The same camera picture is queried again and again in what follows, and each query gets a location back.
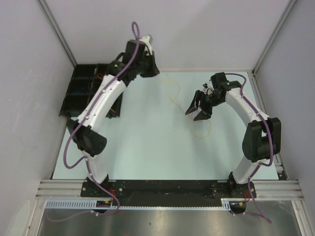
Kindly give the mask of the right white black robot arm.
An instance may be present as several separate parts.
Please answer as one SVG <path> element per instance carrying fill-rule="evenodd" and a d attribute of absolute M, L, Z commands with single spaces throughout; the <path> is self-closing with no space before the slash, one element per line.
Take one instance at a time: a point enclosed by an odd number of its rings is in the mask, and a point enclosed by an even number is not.
<path fill-rule="evenodd" d="M 243 158 L 237 168 L 229 174 L 227 192 L 239 197 L 245 187 L 250 190 L 251 180 L 260 167 L 270 167 L 274 156 L 281 150 L 282 124 L 257 108 L 244 94 L 245 83 L 229 81 L 228 73 L 211 76 L 209 82 L 197 90 L 185 114 L 198 111 L 194 121 L 211 118 L 213 108 L 226 103 L 241 118 L 246 126 L 242 141 Z"/>

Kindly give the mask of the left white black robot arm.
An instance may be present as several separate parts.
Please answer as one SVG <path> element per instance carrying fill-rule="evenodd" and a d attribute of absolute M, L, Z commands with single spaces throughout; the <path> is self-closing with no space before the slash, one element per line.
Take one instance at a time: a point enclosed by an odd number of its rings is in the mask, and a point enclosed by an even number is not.
<path fill-rule="evenodd" d="M 108 173 L 99 158 L 107 145 L 107 139 L 99 132 L 102 122 L 131 81 L 137 76 L 151 78 L 159 74 L 151 41 L 150 35 L 128 41 L 126 50 L 107 65 L 101 85 L 87 107 L 76 120 L 67 121 L 70 137 L 65 147 L 74 142 L 82 152 L 80 160 L 88 164 L 88 178 L 94 181 L 91 190 L 97 196 L 102 197 L 109 190 L 105 182 Z"/>

